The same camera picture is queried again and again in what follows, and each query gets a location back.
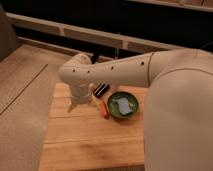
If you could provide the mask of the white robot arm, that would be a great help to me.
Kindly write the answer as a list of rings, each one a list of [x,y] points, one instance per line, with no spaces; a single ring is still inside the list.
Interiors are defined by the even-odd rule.
[[[91,83],[146,87],[145,171],[213,171],[213,53],[186,48],[97,64],[80,53],[59,78],[75,102]]]

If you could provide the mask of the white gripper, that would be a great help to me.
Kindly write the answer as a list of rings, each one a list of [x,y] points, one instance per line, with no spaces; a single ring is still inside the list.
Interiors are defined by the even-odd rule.
[[[88,104],[91,101],[92,101],[91,95],[79,96],[79,97],[71,96],[70,97],[70,104],[69,104],[69,107],[68,107],[68,112],[71,112],[78,105]]]

